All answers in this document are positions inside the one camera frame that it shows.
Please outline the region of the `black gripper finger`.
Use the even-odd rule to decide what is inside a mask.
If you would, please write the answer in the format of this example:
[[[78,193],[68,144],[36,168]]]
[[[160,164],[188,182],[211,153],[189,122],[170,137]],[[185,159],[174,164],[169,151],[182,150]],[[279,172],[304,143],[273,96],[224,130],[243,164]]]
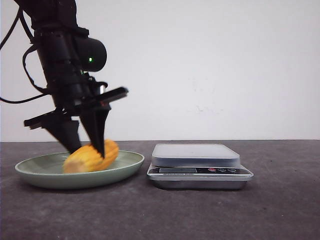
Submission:
[[[109,110],[95,109],[80,115],[80,121],[90,139],[91,145],[102,158],[105,157],[104,132]]]
[[[77,120],[56,118],[43,122],[42,128],[55,137],[69,153],[75,152],[82,146],[78,135],[79,122]]]

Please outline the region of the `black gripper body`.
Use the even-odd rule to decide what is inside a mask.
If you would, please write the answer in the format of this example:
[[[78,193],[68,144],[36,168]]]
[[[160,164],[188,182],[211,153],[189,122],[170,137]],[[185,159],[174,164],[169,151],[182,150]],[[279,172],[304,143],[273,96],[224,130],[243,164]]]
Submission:
[[[61,92],[52,94],[55,110],[27,119],[24,125],[30,129],[77,129],[79,123],[72,117],[79,117],[82,125],[87,130],[102,130],[109,111],[110,103],[127,96],[128,89],[118,87],[101,92],[101,87],[107,83],[96,81],[94,77],[85,76],[83,85],[65,85]]]

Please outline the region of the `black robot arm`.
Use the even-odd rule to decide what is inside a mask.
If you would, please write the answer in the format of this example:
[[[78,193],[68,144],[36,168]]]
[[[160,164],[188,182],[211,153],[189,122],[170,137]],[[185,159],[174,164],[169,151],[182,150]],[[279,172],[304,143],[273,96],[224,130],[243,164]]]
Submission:
[[[125,87],[102,93],[104,83],[90,76],[105,66],[105,46],[78,26],[73,0],[19,0],[17,4],[31,18],[34,35],[28,52],[37,52],[47,83],[40,91],[50,95],[55,105],[55,110],[27,119],[24,125],[46,129],[70,153],[81,147],[78,127],[83,125],[93,147],[104,155],[110,102],[128,93]]]

